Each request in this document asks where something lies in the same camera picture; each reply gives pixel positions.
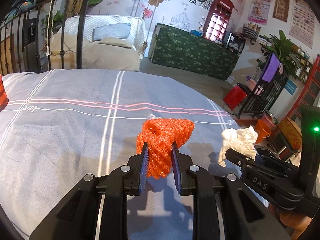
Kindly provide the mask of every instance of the pink stripe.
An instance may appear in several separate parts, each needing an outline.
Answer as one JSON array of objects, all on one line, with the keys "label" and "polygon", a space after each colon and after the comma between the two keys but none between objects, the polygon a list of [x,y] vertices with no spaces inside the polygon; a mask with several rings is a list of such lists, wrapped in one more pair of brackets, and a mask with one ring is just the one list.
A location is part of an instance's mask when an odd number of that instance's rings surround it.
[{"label": "pink stripe", "polygon": [[[64,100],[64,101],[87,103],[87,104],[106,104],[106,105],[111,105],[110,103],[105,103],[105,102],[91,102],[91,101],[71,100],[71,99],[64,99],[64,98],[57,98],[57,99],[32,99],[31,98],[30,100],[43,100],[43,101]],[[13,100],[13,101],[10,101],[10,102],[20,102],[20,101],[23,101],[23,100]],[[155,106],[155,107],[160,107],[160,108],[164,108],[164,109],[171,109],[171,110],[206,111],[206,112],[210,112],[210,113],[226,113],[225,111],[212,111],[212,110],[206,110],[206,109],[187,109],[187,108],[178,108],[178,107],[164,107],[164,106],[154,105],[154,104],[151,104],[151,103],[137,103],[137,104],[132,104],[132,105],[116,105],[116,104],[112,104],[112,105],[114,105],[114,106],[122,106],[122,107],[148,105],[148,106]]]},{"label": "pink stripe", "polygon": [[[105,109],[118,109],[118,110],[123,110],[123,111],[139,111],[139,110],[143,110],[143,109],[150,109],[153,110],[155,112],[160,112],[160,113],[170,113],[170,114],[207,114],[207,115],[212,115],[212,116],[218,116],[218,114],[209,114],[209,113],[198,113],[198,112],[193,112],[193,113],[188,113],[188,112],[171,112],[171,111],[164,111],[164,110],[157,110],[157,109],[153,109],[150,107],[140,107],[140,108],[136,108],[136,109],[123,109],[123,108],[116,108],[116,107],[108,107],[108,106],[89,106],[89,105],[83,105],[83,104],[76,104],[76,103],[71,103],[71,102],[63,102],[63,101],[58,101],[58,102],[30,102],[32,104],[72,104],[72,105],[77,105],[77,106],[87,106],[87,107],[92,107],[92,108],[105,108]],[[21,103],[13,103],[13,104],[8,104],[8,106],[10,105],[19,105]],[[219,116],[229,116],[228,114],[219,114]]]}]

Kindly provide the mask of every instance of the pillow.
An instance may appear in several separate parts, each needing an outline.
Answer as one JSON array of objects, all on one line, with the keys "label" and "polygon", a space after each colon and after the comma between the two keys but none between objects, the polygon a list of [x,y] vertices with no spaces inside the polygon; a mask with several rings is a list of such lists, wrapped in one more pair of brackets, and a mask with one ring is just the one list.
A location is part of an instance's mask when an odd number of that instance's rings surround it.
[{"label": "pillow", "polygon": [[93,29],[92,39],[94,41],[101,41],[103,38],[112,37],[126,40],[129,37],[130,30],[130,23],[115,23],[104,25]]},{"label": "pillow", "polygon": [[121,39],[117,39],[117,38],[112,38],[112,37],[104,38],[103,40],[101,40],[99,42],[99,44],[118,46],[118,47],[123,47],[123,48],[128,48],[128,49],[132,48],[132,45],[129,41],[121,40]]},{"label": "pillow", "polygon": [[[60,54],[61,51],[61,33],[56,33],[53,35],[54,40],[50,41],[50,52],[52,55],[56,56]],[[63,43],[63,50],[65,52],[69,51],[69,48]]]},{"label": "pillow", "polygon": [[[72,52],[77,52],[77,35],[64,33],[63,42]],[[89,43],[90,42],[85,37],[83,37],[82,48],[87,46]]]}]

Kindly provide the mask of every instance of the orange bucket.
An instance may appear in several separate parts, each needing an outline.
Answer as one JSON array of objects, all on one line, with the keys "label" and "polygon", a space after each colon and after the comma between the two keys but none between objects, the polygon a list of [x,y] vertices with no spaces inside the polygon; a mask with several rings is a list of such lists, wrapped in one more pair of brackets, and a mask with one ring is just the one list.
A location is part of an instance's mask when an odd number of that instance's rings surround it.
[{"label": "orange bucket", "polygon": [[264,138],[267,138],[271,135],[270,127],[261,119],[258,120],[254,129],[258,134],[258,139],[256,140],[256,143],[262,142]]},{"label": "orange bucket", "polygon": [[2,111],[7,106],[8,102],[9,100],[7,94],[4,91],[2,76],[0,75],[0,111]]}]

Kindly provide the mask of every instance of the red telephone booth cabinet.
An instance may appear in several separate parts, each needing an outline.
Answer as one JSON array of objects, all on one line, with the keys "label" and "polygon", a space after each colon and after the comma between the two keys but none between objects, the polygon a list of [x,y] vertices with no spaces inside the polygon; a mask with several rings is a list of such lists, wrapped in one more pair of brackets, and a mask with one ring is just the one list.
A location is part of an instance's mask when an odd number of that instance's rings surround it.
[{"label": "red telephone booth cabinet", "polygon": [[222,40],[233,8],[230,0],[214,0],[204,23],[203,37],[211,41]]}]

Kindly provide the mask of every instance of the metal screw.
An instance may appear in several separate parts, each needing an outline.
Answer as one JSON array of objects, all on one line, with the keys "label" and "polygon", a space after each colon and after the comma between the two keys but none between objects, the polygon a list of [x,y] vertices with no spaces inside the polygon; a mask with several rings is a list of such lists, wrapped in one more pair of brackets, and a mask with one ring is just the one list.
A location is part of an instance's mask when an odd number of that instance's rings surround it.
[{"label": "metal screw", "polygon": [[193,171],[193,172],[197,172],[197,171],[199,171],[199,169],[200,169],[200,168],[199,168],[199,166],[197,166],[197,165],[191,165],[191,166],[190,166],[190,170]]},{"label": "metal screw", "polygon": [[230,173],[227,175],[227,178],[228,180],[235,181],[237,179],[237,176],[234,175],[233,173]]},{"label": "metal screw", "polygon": [[92,175],[92,174],[86,174],[86,175],[84,176],[84,180],[85,180],[85,181],[91,181],[91,180],[93,180],[93,175]]},{"label": "metal screw", "polygon": [[123,172],[127,172],[127,171],[129,171],[131,168],[130,168],[130,166],[128,166],[128,165],[123,165],[122,167],[121,167],[121,171],[123,171]]}]

